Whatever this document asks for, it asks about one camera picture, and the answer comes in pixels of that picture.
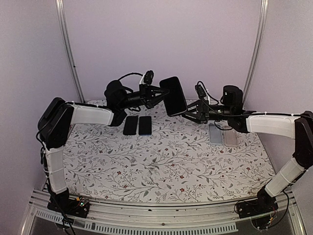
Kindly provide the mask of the light blue phone case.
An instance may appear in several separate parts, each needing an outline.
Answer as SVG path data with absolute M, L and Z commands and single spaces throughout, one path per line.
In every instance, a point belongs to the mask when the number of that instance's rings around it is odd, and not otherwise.
M 217 124 L 209 124 L 209 140 L 213 145 L 223 145 L 224 139 L 221 131 L 221 127 Z

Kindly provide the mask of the beige phone case with ring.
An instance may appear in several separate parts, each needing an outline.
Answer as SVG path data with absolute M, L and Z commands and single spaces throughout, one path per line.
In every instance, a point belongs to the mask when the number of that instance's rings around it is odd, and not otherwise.
M 237 132 L 229 129 L 224 132 L 224 142 L 226 146 L 236 147 L 238 145 Z

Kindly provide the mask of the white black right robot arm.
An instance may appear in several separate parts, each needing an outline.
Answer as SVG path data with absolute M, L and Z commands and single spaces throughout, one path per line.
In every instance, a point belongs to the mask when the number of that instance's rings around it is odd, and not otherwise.
M 187 106 L 182 116 L 197 124 L 225 120 L 239 133 L 263 133 L 288 137 L 295 141 L 292 158 L 257 193 L 253 202 L 256 213 L 264 213 L 272 205 L 271 198 L 295 183 L 313 165 L 313 114 L 259 113 L 243 109 L 243 92 L 236 86 L 223 87 L 220 104 L 212 105 L 204 86 L 198 83 L 195 90 L 199 99 Z

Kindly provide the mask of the right arm base with board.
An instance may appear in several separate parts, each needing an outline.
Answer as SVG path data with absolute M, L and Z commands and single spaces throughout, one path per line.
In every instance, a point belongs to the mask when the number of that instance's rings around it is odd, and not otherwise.
M 242 218 L 250 218 L 254 228 L 267 230 L 272 225 L 277 214 L 278 204 L 276 199 L 270 199 L 266 204 L 262 199 L 240 200 L 234 205 L 234 212 Z

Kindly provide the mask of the left arm base with board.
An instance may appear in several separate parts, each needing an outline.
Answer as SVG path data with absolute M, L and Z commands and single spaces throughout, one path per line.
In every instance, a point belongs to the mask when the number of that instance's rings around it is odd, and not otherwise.
M 89 213 L 90 203 L 87 198 L 78 197 L 71 199 L 61 195 L 51 196 L 47 208 L 51 211 L 64 213 L 80 218 L 87 218 Z

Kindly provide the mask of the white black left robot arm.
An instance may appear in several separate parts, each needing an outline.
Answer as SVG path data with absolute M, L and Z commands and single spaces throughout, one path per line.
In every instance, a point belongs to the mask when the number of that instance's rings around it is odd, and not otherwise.
M 71 128 L 76 124 L 119 126 L 127 115 L 126 109 L 140 106 L 151 109 L 167 94 L 169 89 L 146 83 L 139 84 L 139 90 L 134 92 L 114 80 L 104 92 L 105 106 L 66 102 L 60 97 L 52 100 L 38 122 L 36 138 L 42 145 L 42 162 L 51 191 L 57 194 L 53 203 L 61 212 L 69 212 L 73 207 L 72 200 L 62 194 L 67 191 L 63 150 Z

